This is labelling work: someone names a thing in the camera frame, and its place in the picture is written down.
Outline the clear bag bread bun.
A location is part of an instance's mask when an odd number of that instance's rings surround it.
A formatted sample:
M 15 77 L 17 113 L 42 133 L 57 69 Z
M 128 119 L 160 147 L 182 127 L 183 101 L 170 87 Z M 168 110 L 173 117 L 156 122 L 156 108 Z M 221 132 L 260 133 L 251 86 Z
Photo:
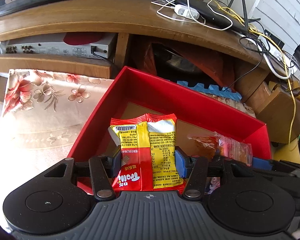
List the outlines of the clear bag bread bun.
M 215 189 L 220 187 L 219 177 L 207 177 L 205 185 L 205 194 L 211 194 Z

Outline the blue red spicy snack bag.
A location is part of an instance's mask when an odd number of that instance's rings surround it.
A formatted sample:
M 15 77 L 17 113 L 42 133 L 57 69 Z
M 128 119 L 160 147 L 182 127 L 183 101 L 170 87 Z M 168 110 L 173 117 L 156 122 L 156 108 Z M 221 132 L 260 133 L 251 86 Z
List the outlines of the blue red spicy snack bag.
M 217 132 L 205 136 L 189 136 L 188 139 L 198 148 L 197 155 L 209 160 L 216 155 L 221 155 L 248 166 L 253 164 L 253 150 L 251 144 L 239 142 L 230 137 L 225 137 Z

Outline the red yellow snack packet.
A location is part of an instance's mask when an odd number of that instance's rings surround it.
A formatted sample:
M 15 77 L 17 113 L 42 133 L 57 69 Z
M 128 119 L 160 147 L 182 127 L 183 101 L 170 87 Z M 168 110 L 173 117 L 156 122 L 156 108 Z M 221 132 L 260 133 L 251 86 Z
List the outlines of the red yellow snack packet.
M 178 191 L 185 181 L 175 166 L 175 114 L 146 113 L 110 121 L 109 132 L 121 147 L 121 169 L 112 187 L 120 191 Z

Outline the floral table cloth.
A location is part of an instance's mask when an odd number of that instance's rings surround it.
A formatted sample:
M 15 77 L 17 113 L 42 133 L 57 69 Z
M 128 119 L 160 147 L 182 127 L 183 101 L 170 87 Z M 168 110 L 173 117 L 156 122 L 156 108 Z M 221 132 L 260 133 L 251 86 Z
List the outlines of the floral table cloth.
M 0 143 L 14 151 L 66 157 L 112 79 L 36 69 L 3 78 Z

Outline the red cardboard box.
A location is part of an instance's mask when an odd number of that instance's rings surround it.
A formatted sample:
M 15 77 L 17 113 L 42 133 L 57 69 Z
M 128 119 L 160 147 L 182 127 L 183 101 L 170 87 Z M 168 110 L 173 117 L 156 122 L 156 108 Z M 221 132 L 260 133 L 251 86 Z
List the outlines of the red cardboard box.
M 127 162 L 113 175 L 120 191 L 182 191 L 174 148 L 193 150 L 193 126 L 248 146 L 254 157 L 269 159 L 266 125 L 230 106 L 165 79 L 125 67 L 102 96 L 69 156 L 87 161 L 118 140 Z

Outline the blue foam mat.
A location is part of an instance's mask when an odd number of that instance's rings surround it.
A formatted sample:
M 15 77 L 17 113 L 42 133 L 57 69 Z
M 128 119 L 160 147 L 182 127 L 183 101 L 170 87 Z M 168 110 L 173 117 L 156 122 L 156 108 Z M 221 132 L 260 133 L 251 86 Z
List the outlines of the blue foam mat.
M 190 87 L 189 83 L 186 81 L 177 81 L 177 84 L 197 92 L 221 96 L 227 99 L 232 99 L 237 102 L 240 102 L 242 100 L 242 96 L 238 92 L 232 92 L 229 88 L 226 87 L 220 89 L 218 85 L 209 85 L 208 88 L 205 88 L 203 83 L 197 83 L 193 87 Z

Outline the white power strip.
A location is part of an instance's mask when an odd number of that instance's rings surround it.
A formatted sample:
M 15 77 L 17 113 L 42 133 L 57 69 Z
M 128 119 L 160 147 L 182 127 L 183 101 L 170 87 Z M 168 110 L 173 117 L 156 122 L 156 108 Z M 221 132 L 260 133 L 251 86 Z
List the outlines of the white power strip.
M 275 45 L 274 41 L 271 41 L 265 34 L 258 34 L 258 40 L 262 42 L 267 51 L 263 53 L 263 59 L 266 61 L 269 70 L 277 78 L 287 81 L 290 77 L 295 77 L 300 81 L 300 67 L 293 55 L 280 49 L 279 46 Z M 282 74 L 275 69 L 271 58 L 277 61 L 279 68 L 283 71 Z

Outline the red plastic bag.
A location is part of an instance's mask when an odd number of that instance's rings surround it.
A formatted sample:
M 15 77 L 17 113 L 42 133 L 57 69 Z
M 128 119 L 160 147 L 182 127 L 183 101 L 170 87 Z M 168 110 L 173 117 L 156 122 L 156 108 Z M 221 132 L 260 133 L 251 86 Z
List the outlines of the red plastic bag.
M 141 40 L 132 49 L 133 67 L 172 82 L 226 87 L 234 81 L 233 65 L 215 50 L 183 42 Z

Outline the silver DVD player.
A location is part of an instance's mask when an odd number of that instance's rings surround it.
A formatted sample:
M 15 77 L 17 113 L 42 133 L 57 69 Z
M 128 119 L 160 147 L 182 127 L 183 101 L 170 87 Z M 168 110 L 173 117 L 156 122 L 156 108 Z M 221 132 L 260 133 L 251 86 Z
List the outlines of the silver DVD player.
M 45 54 L 108 59 L 116 33 L 76 32 L 35 35 L 0 42 L 0 54 Z

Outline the black wifi router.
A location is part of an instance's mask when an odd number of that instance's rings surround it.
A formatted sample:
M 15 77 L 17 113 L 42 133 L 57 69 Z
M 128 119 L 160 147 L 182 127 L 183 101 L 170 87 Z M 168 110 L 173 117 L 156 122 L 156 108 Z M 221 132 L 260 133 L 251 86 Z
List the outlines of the black wifi router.
M 153 4 L 160 8 L 157 14 L 179 22 L 197 23 L 216 31 L 233 30 L 243 35 L 249 33 L 249 20 L 245 0 L 241 0 L 243 16 L 240 16 L 232 9 L 234 0 L 157 0 Z M 178 16 L 174 12 L 174 7 L 182 4 L 196 9 L 200 13 L 198 20 L 190 20 Z

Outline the wooden TV cabinet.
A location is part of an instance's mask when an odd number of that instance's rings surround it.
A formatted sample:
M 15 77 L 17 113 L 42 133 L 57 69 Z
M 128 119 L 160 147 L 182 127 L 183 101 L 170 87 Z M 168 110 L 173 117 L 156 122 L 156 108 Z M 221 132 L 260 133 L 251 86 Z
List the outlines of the wooden TV cabinet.
M 132 34 L 186 42 L 235 57 L 247 69 L 260 59 L 233 33 L 157 15 L 151 0 L 68 0 L 0 17 L 0 41 L 76 31 L 119 33 L 125 42 Z

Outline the white power adapter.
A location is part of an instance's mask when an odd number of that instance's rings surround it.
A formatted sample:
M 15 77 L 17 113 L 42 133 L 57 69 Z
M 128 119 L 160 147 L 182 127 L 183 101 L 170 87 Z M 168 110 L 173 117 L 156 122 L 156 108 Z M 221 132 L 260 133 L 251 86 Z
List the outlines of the white power adapter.
M 178 16 L 188 18 L 190 20 L 193 20 L 193 19 L 198 20 L 198 18 L 200 17 L 200 13 L 196 9 L 182 5 L 182 4 L 177 4 L 174 7 L 174 12 Z

